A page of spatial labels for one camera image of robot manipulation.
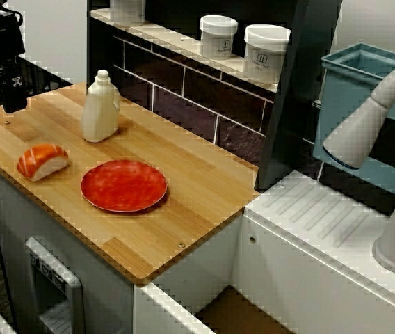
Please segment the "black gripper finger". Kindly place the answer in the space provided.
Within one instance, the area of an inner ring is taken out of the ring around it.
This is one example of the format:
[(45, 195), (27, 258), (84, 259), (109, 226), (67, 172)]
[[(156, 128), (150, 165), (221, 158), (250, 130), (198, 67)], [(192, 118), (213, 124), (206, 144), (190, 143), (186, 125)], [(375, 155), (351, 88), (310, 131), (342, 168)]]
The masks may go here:
[(25, 109), (27, 107), (27, 99), (25, 96), (24, 78), (16, 57), (4, 65), (1, 83), (4, 111), (6, 113), (14, 113)]

